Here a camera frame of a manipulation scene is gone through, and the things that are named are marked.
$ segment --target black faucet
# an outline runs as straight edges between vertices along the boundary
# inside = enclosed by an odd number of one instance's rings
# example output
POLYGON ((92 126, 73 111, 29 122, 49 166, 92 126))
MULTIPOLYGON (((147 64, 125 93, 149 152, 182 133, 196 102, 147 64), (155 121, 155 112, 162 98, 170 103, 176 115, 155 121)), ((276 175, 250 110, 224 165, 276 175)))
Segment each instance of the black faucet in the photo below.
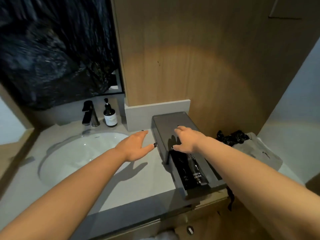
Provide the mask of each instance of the black faucet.
POLYGON ((90 125, 90 121, 93 127, 100 125, 96 111, 94 110, 94 103, 91 100, 87 100, 83 103, 82 112, 85 112, 82 120, 83 125, 90 125))

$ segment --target sink rim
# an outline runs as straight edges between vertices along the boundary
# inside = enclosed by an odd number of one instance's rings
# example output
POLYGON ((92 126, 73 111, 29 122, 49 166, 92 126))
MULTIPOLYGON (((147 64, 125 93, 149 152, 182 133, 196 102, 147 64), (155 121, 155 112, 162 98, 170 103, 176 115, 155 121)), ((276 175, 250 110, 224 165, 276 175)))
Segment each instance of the sink rim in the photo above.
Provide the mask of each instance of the sink rim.
POLYGON ((44 164, 44 162, 46 161, 46 159, 52 154, 54 153, 56 150, 60 149, 61 147, 67 145, 68 143, 72 142, 72 141, 75 141, 79 138, 82 138, 82 137, 89 137, 91 135, 95 135, 95 134, 104 134, 104 133, 117 133, 117 134, 123 134, 123 135, 126 135, 127 137, 129 137, 130 135, 127 134, 127 133, 122 133, 122 132, 117 132, 117 131, 107 131, 107 130, 103 130, 103 131, 96 131, 96 130, 92 130, 92 129, 87 129, 87 130, 84 130, 82 133, 78 134, 78 135, 75 135, 75 136, 71 136, 71 137, 68 137, 67 139, 63 140, 62 142, 58 142, 56 144, 53 144, 52 146, 50 146, 47 151, 46 151, 46 155, 41 159, 39 165, 38 165, 38 170, 37 170, 37 175, 38 175, 38 178, 40 179, 40 171, 41 171, 41 168, 44 164))

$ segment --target gray box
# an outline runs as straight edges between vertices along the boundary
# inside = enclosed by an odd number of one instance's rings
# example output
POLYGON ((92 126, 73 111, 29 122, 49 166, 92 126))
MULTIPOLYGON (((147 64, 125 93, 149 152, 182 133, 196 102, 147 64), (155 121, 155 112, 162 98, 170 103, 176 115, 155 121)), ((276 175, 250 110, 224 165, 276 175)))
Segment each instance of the gray box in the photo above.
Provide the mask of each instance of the gray box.
POLYGON ((164 167, 171 173, 176 188, 179 189, 185 199, 198 198, 215 191, 226 188, 226 183, 209 162, 199 153, 194 153, 194 157, 202 169, 204 176, 208 180, 207 185, 198 186, 193 189, 186 190, 182 184, 178 170, 171 158, 168 148, 168 141, 172 136, 177 138, 174 129, 183 125, 193 130, 199 131, 190 117, 185 112, 168 113, 155 115, 152 117, 151 130, 155 141, 158 143, 158 151, 163 161, 164 167))

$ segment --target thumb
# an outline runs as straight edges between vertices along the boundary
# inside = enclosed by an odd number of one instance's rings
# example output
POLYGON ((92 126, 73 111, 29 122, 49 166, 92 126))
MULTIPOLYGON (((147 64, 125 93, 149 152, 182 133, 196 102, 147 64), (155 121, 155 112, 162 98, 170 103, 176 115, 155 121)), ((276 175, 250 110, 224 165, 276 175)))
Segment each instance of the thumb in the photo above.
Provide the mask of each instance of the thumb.
POLYGON ((174 145, 173 149, 175 151, 178 151, 178 152, 183 152, 183 146, 182 145, 174 145))
POLYGON ((149 152, 151 152, 155 146, 153 144, 147 145, 139 150, 138 156, 139 159, 146 156, 149 152))

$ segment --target sink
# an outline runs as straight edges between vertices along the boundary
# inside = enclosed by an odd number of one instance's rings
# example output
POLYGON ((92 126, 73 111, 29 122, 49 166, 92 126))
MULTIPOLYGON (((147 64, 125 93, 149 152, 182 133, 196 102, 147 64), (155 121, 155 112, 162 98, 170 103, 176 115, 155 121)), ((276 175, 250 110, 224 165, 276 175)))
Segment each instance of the sink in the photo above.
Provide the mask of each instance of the sink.
MULTIPOLYGON (((128 135, 114 132, 71 137, 48 149, 39 165, 38 176, 44 184, 53 187, 126 137, 128 135)), ((129 162, 125 162, 116 173, 128 165, 129 162)))

